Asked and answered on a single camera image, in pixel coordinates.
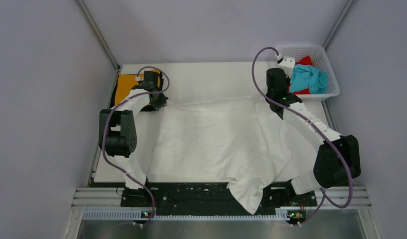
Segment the white t shirt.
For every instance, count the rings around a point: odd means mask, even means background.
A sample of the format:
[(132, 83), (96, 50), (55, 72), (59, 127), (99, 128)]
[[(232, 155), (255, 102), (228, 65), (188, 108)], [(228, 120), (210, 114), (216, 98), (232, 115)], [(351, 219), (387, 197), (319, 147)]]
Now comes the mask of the white t shirt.
[(265, 187), (310, 170), (316, 155), (263, 100), (171, 104), (162, 112), (149, 179), (227, 182), (236, 201), (255, 214)]

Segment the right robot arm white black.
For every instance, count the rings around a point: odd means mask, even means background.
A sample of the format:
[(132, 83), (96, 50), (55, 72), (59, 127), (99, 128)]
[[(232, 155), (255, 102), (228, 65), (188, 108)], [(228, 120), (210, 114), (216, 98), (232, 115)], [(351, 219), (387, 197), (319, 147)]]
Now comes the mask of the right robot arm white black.
[(266, 71), (267, 102), (270, 109), (293, 126), (317, 153), (308, 172), (291, 179), (284, 191), (290, 205), (298, 205), (304, 194), (318, 188), (330, 188), (361, 174), (359, 143), (355, 136), (344, 136), (318, 119), (298, 96), (288, 91), (289, 78), (281, 68)]

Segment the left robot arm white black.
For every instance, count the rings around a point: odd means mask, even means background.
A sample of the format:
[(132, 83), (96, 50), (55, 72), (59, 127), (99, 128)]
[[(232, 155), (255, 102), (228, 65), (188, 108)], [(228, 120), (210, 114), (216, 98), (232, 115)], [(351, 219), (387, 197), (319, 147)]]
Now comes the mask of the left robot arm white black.
[(167, 103), (167, 75), (155, 67), (143, 67), (135, 74), (117, 79), (114, 104), (99, 113), (99, 147), (104, 160), (123, 174), (125, 186), (133, 189), (133, 200), (140, 206), (150, 203), (147, 176), (132, 156), (138, 145), (135, 118), (140, 112), (157, 111)]

